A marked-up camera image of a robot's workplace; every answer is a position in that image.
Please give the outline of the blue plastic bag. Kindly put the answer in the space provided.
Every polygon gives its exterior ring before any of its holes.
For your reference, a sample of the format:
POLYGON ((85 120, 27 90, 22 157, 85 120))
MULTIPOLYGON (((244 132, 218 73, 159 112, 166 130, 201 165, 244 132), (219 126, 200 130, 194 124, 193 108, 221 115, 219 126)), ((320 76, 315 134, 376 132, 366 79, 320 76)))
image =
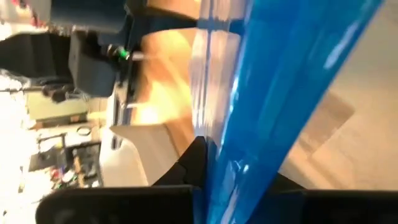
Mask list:
POLYGON ((205 224, 244 224, 384 0, 201 0, 195 134, 205 224))

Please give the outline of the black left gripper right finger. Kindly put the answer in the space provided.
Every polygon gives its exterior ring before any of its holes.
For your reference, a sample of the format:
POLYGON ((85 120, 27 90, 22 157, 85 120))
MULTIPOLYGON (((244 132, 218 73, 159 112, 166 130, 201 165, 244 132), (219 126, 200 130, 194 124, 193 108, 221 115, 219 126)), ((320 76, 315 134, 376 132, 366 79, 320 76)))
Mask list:
POLYGON ((398 191, 310 190, 279 174, 248 224, 398 224, 398 191))

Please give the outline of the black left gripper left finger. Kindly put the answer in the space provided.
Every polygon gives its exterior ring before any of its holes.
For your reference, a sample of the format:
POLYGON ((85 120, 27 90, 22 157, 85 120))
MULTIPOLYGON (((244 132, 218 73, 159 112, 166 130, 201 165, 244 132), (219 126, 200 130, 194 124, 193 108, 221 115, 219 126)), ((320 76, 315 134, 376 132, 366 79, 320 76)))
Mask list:
POLYGON ((36 224, 205 224, 206 158, 199 136, 151 186, 59 190, 39 203, 36 224))

